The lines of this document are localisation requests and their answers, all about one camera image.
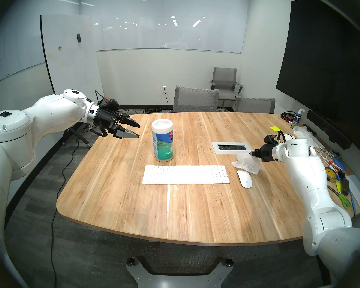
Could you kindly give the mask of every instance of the chair backrest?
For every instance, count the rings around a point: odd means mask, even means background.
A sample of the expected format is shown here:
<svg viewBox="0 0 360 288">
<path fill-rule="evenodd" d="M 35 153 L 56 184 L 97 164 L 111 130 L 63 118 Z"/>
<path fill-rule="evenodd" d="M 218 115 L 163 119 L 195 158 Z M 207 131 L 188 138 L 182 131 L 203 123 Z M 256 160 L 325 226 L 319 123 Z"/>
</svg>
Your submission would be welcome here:
<svg viewBox="0 0 360 288">
<path fill-rule="evenodd" d="M 236 96 L 235 112 L 275 113 L 275 98 L 244 98 Z"/>
<path fill-rule="evenodd" d="M 216 112 L 218 89 L 194 89 L 176 86 L 173 112 Z"/>
<path fill-rule="evenodd" d="M 236 68 L 213 68 L 212 82 L 216 84 L 216 89 L 235 90 Z"/>
</svg>

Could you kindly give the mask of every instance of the wipe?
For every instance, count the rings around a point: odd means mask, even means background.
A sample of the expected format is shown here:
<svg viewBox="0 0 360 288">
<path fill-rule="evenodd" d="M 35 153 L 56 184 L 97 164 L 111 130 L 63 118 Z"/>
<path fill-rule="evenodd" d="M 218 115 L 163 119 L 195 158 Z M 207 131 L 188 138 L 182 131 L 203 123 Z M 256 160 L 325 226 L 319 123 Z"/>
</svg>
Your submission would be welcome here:
<svg viewBox="0 0 360 288">
<path fill-rule="evenodd" d="M 304 127 L 295 126 L 293 128 L 293 133 L 297 137 L 299 137 L 299 139 L 307 139 L 309 146 L 324 148 L 324 145 L 322 145 L 320 141 L 318 141 L 317 138 L 314 137 L 313 134 L 308 131 L 306 126 Z"/>
<path fill-rule="evenodd" d="M 261 161 L 259 158 L 251 156 L 249 152 L 252 150 L 247 150 L 236 155 L 236 162 L 232 162 L 232 166 L 236 168 L 241 168 L 253 174 L 258 174 L 261 168 Z"/>
</svg>

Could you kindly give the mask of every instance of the gray carpet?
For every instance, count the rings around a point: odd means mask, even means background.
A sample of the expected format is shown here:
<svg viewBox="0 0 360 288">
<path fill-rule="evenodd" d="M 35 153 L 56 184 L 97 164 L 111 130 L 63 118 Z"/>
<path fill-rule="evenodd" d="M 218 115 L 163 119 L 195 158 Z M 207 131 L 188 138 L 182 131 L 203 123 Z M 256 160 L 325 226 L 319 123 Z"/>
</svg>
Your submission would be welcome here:
<svg viewBox="0 0 360 288">
<path fill-rule="evenodd" d="M 84 133 L 90 143 L 97 136 Z M 53 287 L 51 221 L 56 193 L 63 184 L 62 169 L 77 146 L 67 141 L 33 181 L 5 229 L 13 264 L 30 287 Z M 87 153 L 80 142 L 65 170 L 67 180 Z M 217 257 L 232 258 L 232 272 L 222 287 L 321 287 L 315 257 L 305 254 L 301 240 L 254 247 L 201 247 L 149 242 L 103 232 L 70 222 L 56 214 L 53 261 L 57 287 L 126 287 L 137 283 L 125 268 L 138 257 L 151 273 L 208 273 Z"/>
</svg>

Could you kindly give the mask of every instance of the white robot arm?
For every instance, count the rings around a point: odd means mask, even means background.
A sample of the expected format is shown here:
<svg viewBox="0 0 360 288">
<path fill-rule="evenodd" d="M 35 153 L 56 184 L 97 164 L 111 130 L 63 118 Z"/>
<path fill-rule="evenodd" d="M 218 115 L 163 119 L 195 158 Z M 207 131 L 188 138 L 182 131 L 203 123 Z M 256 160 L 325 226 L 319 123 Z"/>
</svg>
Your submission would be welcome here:
<svg viewBox="0 0 360 288">
<path fill-rule="evenodd" d="M 110 99 L 96 105 L 86 96 L 72 89 L 60 95 L 49 95 L 30 108 L 0 111 L 0 257 L 12 275 L 27 287 L 12 265 L 4 244 L 4 221 L 11 180 L 27 175 L 35 165 L 35 148 L 41 138 L 68 129 L 76 122 L 88 123 L 90 130 L 100 136 L 107 131 L 117 138 L 138 138 L 136 133 L 121 124 L 140 125 L 128 115 L 117 112 L 119 104 Z M 98 126 L 101 133 L 92 129 Z"/>
<path fill-rule="evenodd" d="M 306 212 L 304 250 L 310 256 L 319 255 L 330 273 L 340 278 L 360 251 L 360 229 L 352 228 L 349 214 L 332 201 L 324 165 L 307 139 L 272 143 L 267 138 L 266 144 L 251 155 L 265 162 L 285 163 Z"/>
</svg>

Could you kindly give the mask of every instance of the office chair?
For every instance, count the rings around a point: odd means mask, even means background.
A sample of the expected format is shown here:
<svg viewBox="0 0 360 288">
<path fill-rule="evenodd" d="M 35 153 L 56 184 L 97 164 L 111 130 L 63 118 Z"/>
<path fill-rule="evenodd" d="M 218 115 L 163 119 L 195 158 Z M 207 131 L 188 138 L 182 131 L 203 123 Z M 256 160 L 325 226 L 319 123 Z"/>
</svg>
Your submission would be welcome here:
<svg viewBox="0 0 360 288">
<path fill-rule="evenodd" d="M 275 98 L 244 98 L 236 96 L 235 112 L 275 113 Z"/>
<path fill-rule="evenodd" d="M 221 111 L 224 110 L 224 102 L 226 100 L 235 101 L 236 96 L 242 91 L 243 85 L 236 82 L 236 68 L 213 68 L 213 79 L 211 83 L 211 89 L 219 89 L 219 100 L 223 101 L 221 105 Z M 239 92 L 235 93 L 236 85 L 239 85 Z"/>
<path fill-rule="evenodd" d="M 216 112 L 218 89 L 194 89 L 176 86 L 173 112 Z"/>
</svg>

